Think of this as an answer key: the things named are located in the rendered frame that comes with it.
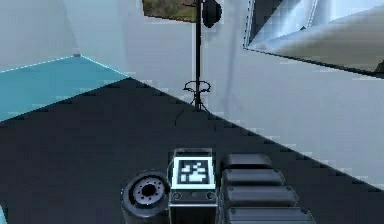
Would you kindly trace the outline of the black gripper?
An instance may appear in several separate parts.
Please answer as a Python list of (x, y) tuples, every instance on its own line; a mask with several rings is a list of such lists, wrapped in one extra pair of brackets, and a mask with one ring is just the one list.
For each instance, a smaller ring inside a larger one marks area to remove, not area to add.
[(158, 170), (146, 170), (127, 181), (120, 193), (124, 224), (169, 224), (170, 187)]

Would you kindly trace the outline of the black coat stand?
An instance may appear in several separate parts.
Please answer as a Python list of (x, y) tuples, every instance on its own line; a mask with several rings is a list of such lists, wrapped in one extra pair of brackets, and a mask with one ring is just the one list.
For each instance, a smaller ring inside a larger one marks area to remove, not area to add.
[(196, 28), (195, 28), (195, 79), (184, 84), (184, 91), (191, 92), (193, 99), (191, 105), (196, 112), (208, 112), (202, 102), (201, 94), (211, 90), (211, 84), (201, 79), (201, 47), (202, 47), (202, 26), (212, 28), (222, 17), (222, 6), (217, 0), (195, 0), (196, 7)]

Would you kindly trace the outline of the framed landscape picture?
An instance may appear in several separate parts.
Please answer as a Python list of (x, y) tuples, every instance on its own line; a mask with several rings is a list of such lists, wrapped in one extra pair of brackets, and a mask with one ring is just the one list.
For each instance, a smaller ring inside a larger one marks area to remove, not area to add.
[(143, 14), (147, 17), (196, 22), (197, 0), (142, 0)]

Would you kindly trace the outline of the white framed window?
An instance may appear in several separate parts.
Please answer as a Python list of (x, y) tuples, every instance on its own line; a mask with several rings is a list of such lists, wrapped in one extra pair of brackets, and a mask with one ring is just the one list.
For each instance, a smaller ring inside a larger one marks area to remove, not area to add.
[(384, 0), (250, 0), (244, 48), (384, 79)]

